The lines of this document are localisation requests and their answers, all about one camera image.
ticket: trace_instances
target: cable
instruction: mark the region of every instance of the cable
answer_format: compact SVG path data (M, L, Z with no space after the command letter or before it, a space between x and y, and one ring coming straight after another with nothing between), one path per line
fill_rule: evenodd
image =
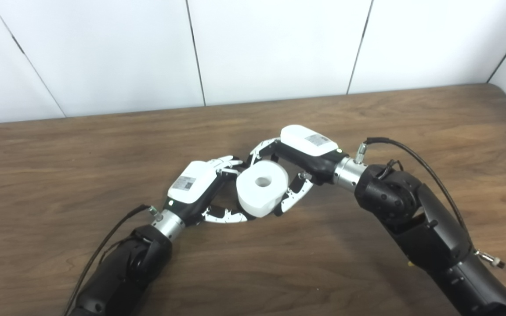
M124 222L126 222L129 218L131 218L132 216L138 214L139 212L148 209L149 207L150 207L149 205L142 204L142 205L138 206L137 208L134 208L132 211L128 212L128 214L126 214L112 228L112 230L107 234L107 236L105 236L105 238L103 239L103 241L101 242L101 244L99 244L99 246L97 247L97 249L95 250L95 252L93 252L93 255L91 256L91 258L89 259L89 261L85 265L85 268L83 269L83 272L81 272L81 275L79 276L78 282L76 283L76 286L74 287L72 295L70 296L70 298L68 300L68 303L66 304L66 308L65 308L64 313L62 314L62 316L68 316L68 312L70 311L70 308L72 307L72 304L73 304L74 300L76 299L76 296L77 296L77 294L79 292L79 288L81 287L81 284L83 283L83 279L87 275L87 272L89 271L89 268L91 267L91 265L93 264L93 262L97 258L97 255L99 254L99 252L103 249L103 247L105 246L105 244L108 242L108 240L110 240L110 238L112 237L112 235L116 232L116 230L118 230L118 228L122 224L124 224Z
M113 244L110 245L109 248L107 248L107 250L103 251L103 254L101 255L101 258L99 259L99 266L101 265L101 263L103 263L103 260L105 259L105 256L108 254L109 251L111 251L114 247L118 246L119 244L124 244L124 242L127 242L129 240L132 240L132 239L135 239L134 236L128 236L124 239L121 239L117 242L114 242Z
M419 162L419 164L421 164L421 166L423 166L423 168L425 168L425 170L427 170L429 172L430 176L434 179L434 181L436 182L436 184L438 185L438 187L440 188L440 190L442 191L442 193L446 197L446 200L448 200L448 203L450 204L450 206L452 206L452 210L454 211L454 215L456 216L456 220L458 220L458 223L460 224L462 229L464 229L464 231L468 235L468 239L470 240L470 243L472 242L472 238L470 238L470 233L468 232L468 228L466 228L464 218L462 217L462 214L460 213L458 206L456 206L456 203L454 202L454 200L452 200L452 196L450 196L450 193L448 193L448 190L446 189L444 184L442 184L440 178L436 175L436 173L434 173L434 171L427 164L427 162L425 162L423 160L423 158L421 158L419 156L419 154L417 154L411 148L405 146L404 144L397 142L395 140L390 140L390 138L386 138L386 137L368 137L366 139L365 143L368 145L376 144L376 143L392 144L394 146L401 148L402 150L405 150L408 154L410 154L413 158L415 158L415 160L417 160Z

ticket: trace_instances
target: robotic hand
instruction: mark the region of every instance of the robotic hand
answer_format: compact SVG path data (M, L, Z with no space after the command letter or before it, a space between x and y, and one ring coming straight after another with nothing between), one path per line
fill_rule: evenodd
M426 184L403 171L399 161L364 164L367 146L373 143L394 144L416 158L441 187L458 221ZM296 164L307 173L301 178L314 184L336 184L353 192L360 207L376 216L410 262L429 274L460 314L506 316L506 287L480 259L499 268L504 263L474 248L450 194L424 160L407 146L388 138L368 138L357 156L351 158L329 138L303 126L287 126L280 138L261 142L247 164L253 165L263 156Z
M211 215L217 210L229 214L227 217L235 222L247 220L240 212L210 205L224 184L239 176L235 167L241 164L234 156L191 162L169 188L162 212L153 206L141 206L131 212L147 209L155 220L113 244L117 248L104 260L101 258L97 270L79 292L70 316L132 314L147 286L171 259L171 243L185 227L203 220L217 222L218 218ZM69 308L70 304L64 315L68 315Z

